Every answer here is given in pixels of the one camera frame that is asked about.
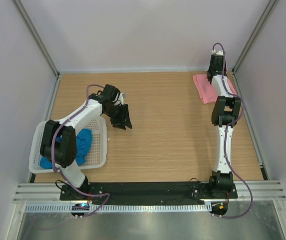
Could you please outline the pink t shirt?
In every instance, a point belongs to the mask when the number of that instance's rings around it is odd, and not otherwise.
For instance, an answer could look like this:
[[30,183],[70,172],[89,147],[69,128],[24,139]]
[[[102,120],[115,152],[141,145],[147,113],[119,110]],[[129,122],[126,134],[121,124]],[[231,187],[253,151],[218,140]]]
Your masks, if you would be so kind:
[[206,74],[196,74],[193,76],[193,82],[203,104],[215,103],[221,96],[227,98],[238,96],[227,76],[222,79],[221,75],[215,75],[210,82]]

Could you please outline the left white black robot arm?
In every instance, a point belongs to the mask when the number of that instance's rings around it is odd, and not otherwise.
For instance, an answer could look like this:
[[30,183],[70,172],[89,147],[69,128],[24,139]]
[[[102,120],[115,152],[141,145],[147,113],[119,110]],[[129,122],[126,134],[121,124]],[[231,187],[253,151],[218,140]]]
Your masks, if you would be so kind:
[[97,93],[87,93],[82,106],[60,120],[48,120],[39,124],[42,128],[42,140],[39,153],[59,172],[78,200],[88,196],[87,177],[81,172],[77,162],[76,137],[93,119],[107,115],[114,128],[132,128],[129,106],[124,102],[123,92],[117,87],[106,84]]

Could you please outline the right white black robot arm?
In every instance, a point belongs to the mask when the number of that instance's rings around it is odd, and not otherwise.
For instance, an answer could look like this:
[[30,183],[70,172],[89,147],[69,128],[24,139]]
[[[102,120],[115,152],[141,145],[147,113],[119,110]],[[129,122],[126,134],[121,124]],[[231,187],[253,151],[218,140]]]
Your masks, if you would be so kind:
[[216,163],[209,178],[208,193],[222,199],[238,197],[230,168],[231,143],[235,123],[241,108],[241,100],[233,93],[223,63],[222,51],[212,51],[207,79],[217,95],[212,111],[211,122],[217,133]]

